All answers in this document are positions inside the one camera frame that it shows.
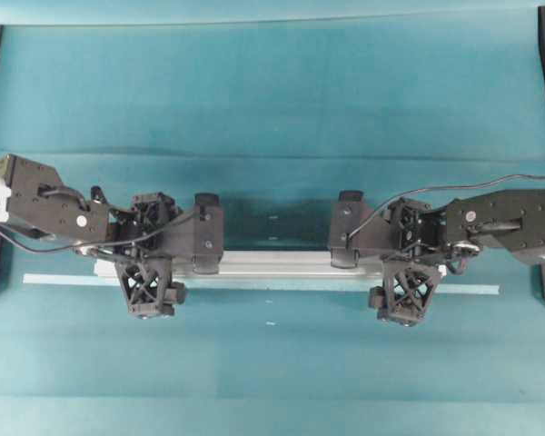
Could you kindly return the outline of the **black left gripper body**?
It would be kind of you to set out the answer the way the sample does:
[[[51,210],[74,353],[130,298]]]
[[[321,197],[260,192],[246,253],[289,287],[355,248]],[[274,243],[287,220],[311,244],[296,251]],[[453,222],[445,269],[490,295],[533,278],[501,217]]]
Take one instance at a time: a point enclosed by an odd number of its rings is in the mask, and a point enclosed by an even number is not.
[[[109,214],[114,221],[107,226],[106,261],[194,260],[194,210],[183,210],[172,197],[141,194],[128,208],[110,205]]]

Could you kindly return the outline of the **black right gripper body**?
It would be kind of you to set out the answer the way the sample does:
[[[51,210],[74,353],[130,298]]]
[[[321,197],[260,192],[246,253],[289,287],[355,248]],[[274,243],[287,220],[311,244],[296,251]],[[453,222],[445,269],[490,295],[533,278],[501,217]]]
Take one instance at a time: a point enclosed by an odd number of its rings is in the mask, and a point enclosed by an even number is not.
[[[446,209],[408,198],[391,203],[358,236],[358,260],[444,262]]]

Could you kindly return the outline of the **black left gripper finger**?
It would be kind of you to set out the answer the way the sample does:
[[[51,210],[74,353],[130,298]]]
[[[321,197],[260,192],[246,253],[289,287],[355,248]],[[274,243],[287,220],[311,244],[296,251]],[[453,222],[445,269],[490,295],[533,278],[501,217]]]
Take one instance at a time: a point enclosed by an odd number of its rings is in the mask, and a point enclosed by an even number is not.
[[[223,208],[215,193],[194,196],[193,236],[195,241],[223,240]]]
[[[217,274],[223,257],[223,246],[215,240],[201,240],[193,250],[193,271],[198,274]]]

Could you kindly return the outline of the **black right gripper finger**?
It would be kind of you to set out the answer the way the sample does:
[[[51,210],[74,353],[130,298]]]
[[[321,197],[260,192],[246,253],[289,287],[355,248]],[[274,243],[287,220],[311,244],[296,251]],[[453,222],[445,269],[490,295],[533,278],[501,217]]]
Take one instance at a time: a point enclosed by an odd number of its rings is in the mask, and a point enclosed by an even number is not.
[[[330,247],[332,267],[357,267],[359,263],[359,251],[347,243],[332,245]]]
[[[363,196],[363,191],[359,190],[340,191],[338,200],[332,205],[330,241],[345,241],[346,236],[369,216],[369,205]]]

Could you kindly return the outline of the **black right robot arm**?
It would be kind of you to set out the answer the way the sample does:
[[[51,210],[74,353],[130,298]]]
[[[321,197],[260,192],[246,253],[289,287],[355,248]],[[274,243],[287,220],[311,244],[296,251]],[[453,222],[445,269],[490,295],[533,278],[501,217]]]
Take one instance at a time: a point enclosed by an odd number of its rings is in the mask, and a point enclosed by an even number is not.
[[[332,266],[359,261],[444,264],[455,274],[484,248],[528,265],[545,263],[545,189],[507,189],[433,207],[407,197],[372,209],[361,191],[342,191],[332,207]]]

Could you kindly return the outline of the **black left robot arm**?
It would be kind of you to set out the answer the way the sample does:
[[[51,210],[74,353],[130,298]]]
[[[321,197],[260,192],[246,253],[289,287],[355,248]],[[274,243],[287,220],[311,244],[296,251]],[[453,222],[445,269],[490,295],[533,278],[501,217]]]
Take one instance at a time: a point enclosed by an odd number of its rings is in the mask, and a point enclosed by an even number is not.
[[[178,261],[215,274],[223,257],[218,195],[198,193],[184,210],[164,193],[139,193],[127,208],[64,185],[54,167],[14,154],[0,159],[0,228],[108,262]]]

